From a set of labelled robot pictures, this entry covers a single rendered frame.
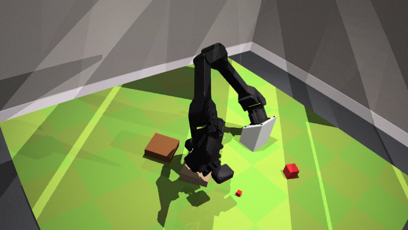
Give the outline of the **brown square block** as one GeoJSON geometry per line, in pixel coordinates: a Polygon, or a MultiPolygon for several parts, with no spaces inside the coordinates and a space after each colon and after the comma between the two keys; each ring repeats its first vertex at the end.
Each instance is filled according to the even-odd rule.
{"type": "Polygon", "coordinates": [[[180,140],[155,133],[145,147],[145,155],[170,163],[179,147],[180,140]]]}

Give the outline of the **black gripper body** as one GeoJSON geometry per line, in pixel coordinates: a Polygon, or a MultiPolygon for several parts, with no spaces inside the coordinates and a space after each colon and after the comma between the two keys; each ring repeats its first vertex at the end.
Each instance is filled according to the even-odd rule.
{"type": "MultiPolygon", "coordinates": [[[[193,149],[192,144],[195,142],[196,139],[197,137],[187,139],[187,141],[185,142],[185,148],[188,151],[192,151],[193,149]]],[[[223,149],[223,147],[224,146],[221,144],[221,146],[217,148],[211,160],[211,164],[207,166],[210,170],[213,170],[211,172],[211,176],[218,184],[227,181],[234,175],[234,171],[227,164],[220,166],[221,161],[219,160],[219,158],[221,158],[221,155],[219,154],[219,152],[221,149],[223,149]]]]}

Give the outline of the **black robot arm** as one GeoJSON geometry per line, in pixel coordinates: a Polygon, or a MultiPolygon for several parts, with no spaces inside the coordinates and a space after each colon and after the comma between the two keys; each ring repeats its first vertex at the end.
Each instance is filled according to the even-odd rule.
{"type": "Polygon", "coordinates": [[[184,157],[186,165],[194,172],[203,172],[224,135],[225,121],[217,117],[216,104],[211,98],[211,69],[218,70],[238,93],[238,103],[249,113],[249,125],[259,125],[267,117],[264,105],[265,97],[253,86],[247,85],[228,61],[227,51],[221,43],[213,44],[201,50],[193,59],[194,98],[189,106],[189,125],[191,137],[197,137],[192,144],[193,150],[184,157]],[[204,128],[197,129],[199,126],[204,128]]]}

